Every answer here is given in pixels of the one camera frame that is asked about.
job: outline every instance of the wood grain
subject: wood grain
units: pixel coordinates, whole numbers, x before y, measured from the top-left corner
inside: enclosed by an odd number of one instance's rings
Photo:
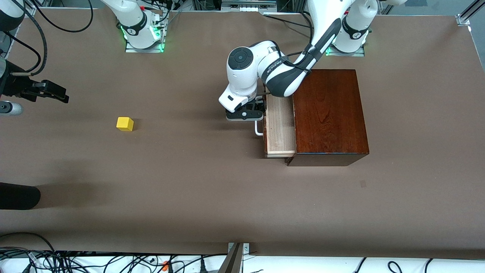
[[[369,153],[355,70],[313,70],[293,104],[298,154]]]
[[[266,96],[267,157],[289,157],[296,152],[295,123],[291,98]]]

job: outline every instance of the green led light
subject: green led light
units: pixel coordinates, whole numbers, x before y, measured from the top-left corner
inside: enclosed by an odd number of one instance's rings
[[[125,30],[124,30],[123,28],[121,28],[121,31],[123,32],[123,37],[125,38],[125,40],[127,40],[127,41],[128,41],[128,38],[126,37],[126,32],[125,32]]]

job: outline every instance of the cable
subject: cable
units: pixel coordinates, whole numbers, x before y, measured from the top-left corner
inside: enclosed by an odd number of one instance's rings
[[[149,4],[149,5],[151,5],[152,7],[154,7],[154,6],[155,6],[155,3],[156,3],[156,4],[157,4],[157,7],[158,7],[158,9],[159,9],[159,10],[162,10],[162,8],[165,8],[165,9],[167,9],[167,10],[168,10],[168,8],[167,8],[167,7],[165,7],[165,6],[160,6],[160,4],[159,4],[159,2],[158,2],[158,1],[155,1],[155,0],[152,0],[152,2],[148,2],[147,0],[141,0],[141,1],[142,1],[142,2],[144,2],[144,3],[147,3],[147,4]]]
[[[397,269],[399,269],[399,272],[395,272],[392,268],[391,268],[391,264],[394,264],[395,266],[397,266]],[[395,262],[395,261],[390,261],[388,263],[388,269],[389,271],[391,271],[392,273],[403,273],[403,271],[401,270],[401,267]]]
[[[426,265],[424,266],[424,273],[428,273],[428,265],[429,263],[433,260],[433,258],[429,259],[427,262],[426,262]]]
[[[360,260],[360,263],[359,263],[359,266],[357,267],[357,269],[354,271],[354,273],[359,273],[360,271],[360,268],[362,267],[362,264],[364,264],[364,261],[367,259],[367,257],[364,257],[362,258],[362,260]]]
[[[307,14],[310,15],[310,13],[308,13],[306,11],[302,11],[300,14],[303,16],[303,18],[305,18],[305,20],[308,23],[308,26],[310,27],[310,42],[311,42],[313,40],[314,28],[313,28],[313,24],[311,23],[310,19],[308,19],[308,17],[307,17]]]
[[[200,273],[207,273],[206,263],[204,261],[204,256],[200,256],[202,259],[200,260]]]
[[[19,39],[17,39],[17,37],[15,37],[12,34],[10,34],[10,32],[4,31],[3,33],[5,33],[5,35],[7,35],[11,40],[14,40],[15,42],[18,42],[19,44],[21,44],[22,46],[30,49],[37,56],[37,62],[35,63],[35,65],[33,67],[29,68],[28,70],[26,70],[25,72],[30,72],[30,71],[36,69],[39,66],[40,62],[42,61],[42,58],[41,58],[39,52],[37,52],[37,50],[35,50],[33,47],[29,46],[28,44],[26,44],[26,43],[20,41]]]
[[[89,19],[89,23],[83,27],[82,29],[79,29],[79,30],[68,30],[68,29],[65,29],[65,28],[61,28],[60,26],[54,24],[51,20],[49,20],[49,18],[47,18],[47,16],[44,15],[44,13],[42,12],[42,10],[39,8],[39,6],[37,5],[37,3],[35,1],[32,1],[33,5],[37,8],[37,10],[39,11],[40,15],[42,15],[42,17],[44,17],[44,19],[49,22],[49,24],[51,24],[52,26],[54,26],[55,28],[57,29],[60,29],[62,31],[65,31],[65,32],[69,32],[69,33],[78,33],[78,32],[83,32],[85,31],[87,28],[89,28],[89,26],[91,25],[91,23],[93,22],[93,17],[94,17],[94,12],[93,12],[93,5],[91,3],[91,0],[88,0],[88,3],[89,3],[89,8],[91,9],[91,18]]]
[[[286,4],[284,4],[279,10],[278,12],[281,12],[286,6],[288,6],[288,4],[291,2],[291,0],[288,0],[288,2],[286,2]]]
[[[263,16],[265,16],[267,18],[275,19],[275,20],[278,20],[278,21],[290,23],[290,24],[293,24],[293,25],[297,25],[297,26],[301,26],[301,27],[306,27],[306,28],[311,28],[310,26],[307,26],[307,25],[304,25],[304,24],[299,24],[299,23],[291,22],[291,21],[288,21],[288,20],[285,20],[285,19],[281,19],[281,18],[276,18],[276,17],[273,17],[273,16],[269,16],[269,15],[263,15]]]
[[[170,23],[172,23],[172,21],[180,14],[182,13],[181,11],[178,11],[177,14],[175,14],[175,16],[172,17],[172,19],[170,19],[170,21],[168,21],[167,23],[167,26],[170,25]]]
[[[11,236],[11,235],[32,235],[32,236],[36,236],[36,237],[40,238],[42,241],[44,241],[47,244],[47,246],[49,246],[50,250],[52,250],[53,253],[55,252],[52,244],[46,238],[44,238],[42,235],[39,235],[37,233],[33,233],[33,232],[12,232],[12,233],[0,235],[0,238]]]
[[[27,9],[25,9],[24,6],[22,6],[16,0],[10,0],[10,1],[12,1],[15,5],[17,5],[17,7],[19,7],[23,12],[25,12],[25,14],[30,18],[30,20],[32,20],[32,23],[39,30],[40,37],[42,38],[42,45],[44,47],[44,56],[42,58],[42,64],[40,65],[39,70],[37,70],[36,72],[29,72],[29,73],[27,73],[27,72],[14,72],[14,73],[12,73],[12,76],[35,76],[35,75],[39,74],[40,72],[42,72],[42,70],[44,70],[44,67],[46,67],[46,62],[47,62],[46,36],[44,35],[44,32],[42,31],[42,28],[40,27],[39,23],[37,23],[37,21],[34,19],[34,17],[29,13],[29,11]]]
[[[227,255],[227,254],[212,254],[212,255],[205,255],[205,256],[203,256],[203,257],[201,257],[201,258],[195,259],[195,260],[193,260],[193,261],[191,261],[191,262],[189,262],[189,263],[185,264],[185,265],[184,265],[182,268],[178,269],[178,270],[177,270],[177,271],[175,271],[174,273],[177,273],[177,272],[179,272],[179,271],[180,271],[180,270],[182,270],[182,269],[183,269],[183,270],[185,270],[185,267],[187,267],[187,266],[189,266],[189,265],[191,265],[191,264],[193,264],[193,263],[195,263],[195,262],[197,262],[197,261],[200,261],[200,260],[202,260],[202,259],[204,259],[204,258],[209,258],[209,257],[214,257],[214,256],[223,256],[223,255]]]
[[[307,21],[307,24],[308,24],[307,26],[306,25],[299,24],[299,23],[295,23],[295,22],[283,20],[283,19],[280,19],[280,18],[272,17],[272,16],[266,16],[266,17],[271,18],[271,19],[276,19],[276,20],[279,20],[279,21],[283,21],[283,22],[287,22],[287,23],[290,23],[290,24],[294,24],[294,25],[299,25],[299,26],[303,26],[303,27],[310,28],[310,42],[309,43],[311,43],[312,40],[313,40],[314,28],[313,28],[313,24],[311,23],[310,19],[306,16],[306,15],[310,15],[310,13],[308,13],[306,11],[303,11],[303,12],[300,12],[300,14]],[[303,53],[303,51],[299,51],[299,52],[295,52],[295,53],[290,53],[287,56],[290,57],[290,56],[294,56],[294,55],[300,55],[301,53]]]
[[[155,24],[158,24],[160,22],[163,22],[165,19],[167,19],[169,13],[170,13],[170,10],[167,9],[167,13],[165,14],[165,16],[162,19],[156,21]]]

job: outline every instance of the black cable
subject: black cable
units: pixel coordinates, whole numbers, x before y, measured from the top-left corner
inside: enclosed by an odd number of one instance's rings
[[[2,249],[15,250],[15,252],[13,254],[9,254],[9,258],[18,256],[18,255],[27,255],[29,257],[29,261],[30,261],[31,266],[35,268],[35,271],[36,272],[37,272],[37,269],[40,269],[40,270],[51,270],[52,273],[56,273],[57,272],[56,259],[53,259],[54,260],[54,266],[52,266],[52,264],[49,261],[49,257],[48,256],[53,255],[50,252],[34,251],[34,250],[27,250],[27,249],[20,249],[20,248],[12,248],[12,247],[8,247],[8,248],[7,247],[2,247]],[[35,264],[35,261],[31,258],[31,254],[35,257],[35,259],[38,259],[40,257],[43,257],[45,259],[44,260],[44,263],[47,261],[47,263],[49,264],[49,268],[46,268],[45,266],[43,268],[42,267],[38,267]]]
[[[214,9],[221,10],[221,4],[219,3],[219,0],[213,0],[213,4],[214,4]]]
[[[50,250],[52,250],[53,253],[55,252],[52,244],[46,238],[44,238],[42,235],[39,235],[37,233],[33,233],[33,232],[12,232],[12,233],[0,235],[0,238],[11,236],[11,235],[32,235],[32,236],[36,236],[36,237],[40,238],[42,241],[44,241],[47,244],[47,246],[49,246]]]
[[[310,43],[311,43],[311,41],[313,40],[314,29],[313,29],[313,24],[311,23],[310,19],[308,19],[308,17],[307,17],[307,14],[310,15],[310,13],[308,13],[306,11],[301,12],[301,15],[303,16],[303,18],[305,18],[305,20],[308,23],[308,26],[310,27]]]
[[[22,46],[30,49],[37,56],[37,62],[35,63],[35,65],[33,67],[29,68],[28,70],[26,70],[25,72],[30,72],[30,71],[36,69],[39,66],[40,62],[42,61],[42,57],[40,56],[39,52],[37,52],[37,50],[35,50],[33,47],[29,46],[28,44],[17,39],[17,37],[10,34],[10,32],[4,31],[3,33],[5,33],[5,35],[7,35],[11,40],[14,40],[15,42],[21,44]]]
[[[364,261],[366,259],[367,259],[367,257],[364,257],[364,258],[362,258],[362,260],[360,260],[359,266],[357,266],[357,269],[354,271],[354,273],[359,273],[360,268],[362,267],[362,264],[364,264]]]
[[[395,266],[397,266],[397,269],[399,269],[399,272],[395,272],[392,268],[391,268],[391,264],[394,264]],[[390,261],[388,263],[388,269],[389,271],[391,271],[392,273],[403,273],[403,271],[401,270],[401,267],[395,262],[395,261]]]
[[[25,14],[30,18],[30,20],[32,20],[32,23],[37,27],[37,29],[39,30],[39,33],[40,33],[40,37],[42,38],[42,45],[44,47],[44,56],[42,58],[42,64],[40,65],[39,70],[37,70],[36,72],[30,73],[30,76],[35,76],[35,75],[39,74],[40,72],[42,72],[42,70],[44,70],[44,67],[46,67],[46,62],[47,62],[46,36],[44,35],[44,32],[42,31],[42,28],[40,27],[39,23],[37,23],[37,21],[34,19],[34,17],[29,13],[28,10],[25,9],[24,6],[22,6],[16,0],[10,0],[10,1],[12,1],[15,5],[17,5],[17,7],[19,7],[23,12],[25,12]]]
[[[148,2],[148,1],[146,1],[146,0],[141,0],[141,1],[142,1],[142,2],[144,2],[144,3],[147,3],[147,4],[149,4],[149,5],[151,5],[152,7],[154,7],[154,6],[155,6],[155,2],[156,2],[157,7],[158,7],[158,9],[159,9],[159,10],[162,10],[162,7],[163,7],[163,8],[168,9],[168,8],[167,8],[167,7],[165,7],[165,6],[160,6],[160,4],[158,3],[158,1],[155,1],[155,0],[153,0],[152,2]]]
[[[302,26],[302,27],[310,28],[310,27],[309,27],[309,26],[307,26],[307,25],[300,24],[300,23],[295,23],[295,22],[291,22],[291,21],[288,21],[288,20],[285,20],[285,19],[280,19],[280,18],[276,18],[276,17],[273,17],[273,16],[269,16],[269,15],[264,15],[264,16],[265,16],[265,17],[267,17],[267,18],[271,18],[271,19],[278,20],[278,21],[282,21],[282,22],[290,23],[290,24],[293,24],[293,25],[297,25],[297,26]]]
[[[87,271],[86,268],[99,268],[99,267],[107,268],[110,264],[118,262],[125,257],[126,256],[114,256],[104,265],[88,265],[88,266],[79,266],[79,267],[73,267],[72,265],[70,265],[68,269],[69,270],[76,270],[76,271],[81,271],[80,269],[84,269],[84,271]],[[68,258],[68,260],[71,262],[71,264],[72,264],[73,259],[74,258],[72,258],[72,259]]]
[[[56,24],[54,24],[51,20],[49,20],[49,18],[47,18],[47,16],[44,15],[44,13],[42,12],[42,10],[39,8],[39,6],[37,5],[37,3],[35,1],[32,1],[33,5],[37,8],[37,10],[39,11],[40,15],[42,15],[42,17],[44,17],[44,19],[49,22],[49,24],[51,24],[52,26],[54,26],[55,28],[57,29],[60,29],[62,31],[65,31],[65,32],[69,32],[69,33],[78,33],[78,32],[82,32],[82,31],[85,31],[87,28],[89,28],[89,26],[91,25],[91,23],[93,22],[93,17],[94,17],[94,12],[93,12],[93,5],[91,3],[91,0],[88,0],[88,3],[89,3],[89,8],[91,9],[91,18],[89,19],[89,23],[83,27],[82,29],[79,29],[79,30],[68,30],[68,29],[65,29],[65,28],[62,28]]]
[[[303,16],[303,18],[307,21],[307,24],[308,25],[302,25],[302,24],[299,24],[299,23],[295,23],[295,22],[291,22],[291,21],[287,21],[287,20],[283,20],[283,19],[280,19],[280,18],[276,18],[276,17],[273,17],[273,16],[267,16],[265,15],[265,17],[268,17],[268,18],[271,18],[271,19],[276,19],[276,20],[279,20],[279,21],[283,21],[283,22],[287,22],[287,23],[290,23],[290,24],[294,24],[294,25],[299,25],[299,26],[303,26],[303,27],[307,27],[310,29],[310,44],[313,40],[313,34],[314,34],[314,28],[313,28],[313,24],[311,23],[310,19],[306,16],[306,15],[310,15],[310,13],[306,12],[306,11],[302,11],[300,12],[300,14]],[[276,45],[276,48],[278,49],[278,53],[279,53],[279,56],[281,57],[281,53],[279,51],[279,46],[275,43]],[[286,56],[294,56],[294,55],[299,55],[303,53],[303,51],[299,51],[299,52],[295,52],[295,53],[290,53]],[[301,60],[299,63],[296,63],[296,64],[293,64],[289,61],[285,61],[284,63],[287,65],[287,66],[290,66],[290,67],[295,67],[295,68],[298,68],[300,70],[303,70],[303,71],[306,71],[308,73],[311,73],[311,70],[307,69],[307,68],[303,68],[303,67],[300,67],[299,65],[301,64],[303,60]]]
[[[50,264],[50,261],[48,260],[48,256],[51,256],[54,260],[54,266],[50,268],[51,271],[53,272],[56,272],[57,271],[57,265],[56,265],[56,260],[59,260],[59,259],[63,259],[62,256],[60,255],[57,255],[55,253],[51,253],[51,252],[47,252],[47,251],[40,251],[40,250],[24,250],[24,249],[19,249],[19,248],[6,248],[6,247],[2,247],[0,249],[15,249],[15,250],[18,250],[19,252],[22,252],[23,254],[26,254],[28,255],[29,253],[38,253],[38,254],[41,254],[44,256],[45,259],[47,259],[47,262]],[[72,260],[72,262],[74,264],[76,264],[77,266],[79,266],[79,268],[84,268],[84,266],[82,266],[81,264],[79,264],[78,262],[75,262]]]
[[[160,22],[163,22],[165,19],[167,19],[169,13],[170,13],[170,10],[167,10],[167,13],[165,14],[165,16],[162,19],[156,21],[155,24],[158,24]]]
[[[279,10],[278,12],[281,12],[284,8],[286,8],[286,6],[288,6],[288,4],[291,2],[291,0],[288,0],[288,2],[286,2],[286,4],[284,4]]]
[[[204,261],[204,256],[200,256],[202,259],[200,260],[200,273],[207,273],[206,269],[206,262]]]
[[[177,272],[179,272],[179,271],[180,271],[180,270],[182,270],[182,269],[183,269],[183,270],[184,270],[184,272],[185,272],[185,267],[187,267],[187,266],[189,266],[189,265],[191,265],[191,264],[193,264],[193,263],[195,263],[195,262],[197,262],[197,261],[200,261],[200,260],[202,260],[202,259],[204,259],[204,258],[209,258],[209,257],[214,257],[214,256],[223,256],[223,255],[227,255],[227,254],[212,254],[212,255],[205,255],[205,256],[203,256],[203,257],[201,257],[201,258],[195,259],[195,260],[193,260],[193,261],[191,261],[191,262],[189,262],[189,263],[185,264],[185,265],[184,265],[182,268],[179,268],[179,269],[178,269],[177,271],[175,271],[174,273],[177,273]]]
[[[150,268],[149,266],[144,265],[144,264],[142,264],[142,263],[141,263],[141,262],[143,262],[143,261],[144,261],[144,260],[145,260],[147,257],[148,257],[148,256],[145,256],[145,257],[141,257],[141,256],[140,256],[140,257],[139,257],[139,259],[140,259],[140,260],[139,260],[139,261],[137,261],[137,262],[135,262],[135,263],[133,263],[133,264],[132,264],[132,266],[130,266],[130,268],[129,268],[129,270],[128,270],[128,273],[132,273],[132,272],[133,272],[133,269],[134,269],[134,268],[135,268],[135,266],[137,266],[137,265],[143,265],[143,266],[147,267],[147,268],[150,270],[150,272],[152,272],[152,270],[151,270],[151,268]]]
[[[429,259],[427,262],[426,262],[426,265],[424,266],[424,273],[428,273],[428,265],[429,263],[433,260],[433,258]]]

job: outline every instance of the metal frame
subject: metal frame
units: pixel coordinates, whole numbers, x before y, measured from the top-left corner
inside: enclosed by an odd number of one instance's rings
[[[217,273],[240,273],[246,254],[249,254],[249,243],[230,243],[229,253]]]
[[[389,15],[389,13],[392,11],[392,9],[393,9],[393,8],[394,8],[394,6],[393,6],[393,5],[387,5],[387,7],[385,7],[385,8],[382,10],[381,14],[382,14],[382,15]]]
[[[472,18],[477,12],[485,6],[485,0],[475,0],[470,4],[462,13],[456,16],[456,22],[460,26],[470,25],[470,18]]]

